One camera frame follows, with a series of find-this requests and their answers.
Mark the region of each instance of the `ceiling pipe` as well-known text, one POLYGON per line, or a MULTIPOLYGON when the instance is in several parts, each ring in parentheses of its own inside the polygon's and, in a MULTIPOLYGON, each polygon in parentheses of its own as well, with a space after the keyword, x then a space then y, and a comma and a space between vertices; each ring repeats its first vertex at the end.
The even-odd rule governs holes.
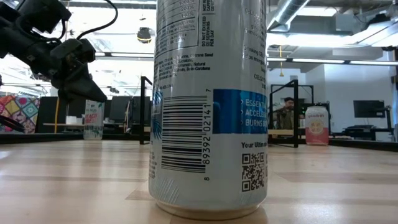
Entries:
POLYGON ((275 29, 281 25, 287 25, 296 17, 299 10, 305 7, 310 0, 280 0, 274 17, 269 23, 267 30, 275 29))

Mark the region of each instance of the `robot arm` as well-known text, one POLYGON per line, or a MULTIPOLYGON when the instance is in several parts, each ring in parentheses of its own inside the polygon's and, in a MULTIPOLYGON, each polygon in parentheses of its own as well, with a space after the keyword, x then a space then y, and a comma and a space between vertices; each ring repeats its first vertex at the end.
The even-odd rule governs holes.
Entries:
MULTIPOLYGON (((114 8, 114 20, 100 29, 115 22, 118 11, 114 8)), ((80 39, 89 31, 77 39, 60 41, 66 32, 65 23, 71 15, 58 0, 25 0, 17 9, 0 2, 0 58, 11 54, 28 64, 34 73, 41 73, 51 80, 61 98, 104 102, 105 94, 88 72, 88 63, 95 60, 95 49, 88 40, 80 39), (51 34, 60 21, 63 32, 59 39, 46 38, 34 31, 51 34)))

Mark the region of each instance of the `person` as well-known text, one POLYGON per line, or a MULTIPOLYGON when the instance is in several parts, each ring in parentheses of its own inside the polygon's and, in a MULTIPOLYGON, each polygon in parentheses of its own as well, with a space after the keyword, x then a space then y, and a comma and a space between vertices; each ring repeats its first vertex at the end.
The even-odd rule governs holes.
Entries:
POLYGON ((275 129, 292 130, 294 127, 294 99, 291 97, 285 98, 285 105, 283 108, 273 112, 274 121, 276 121, 275 129))

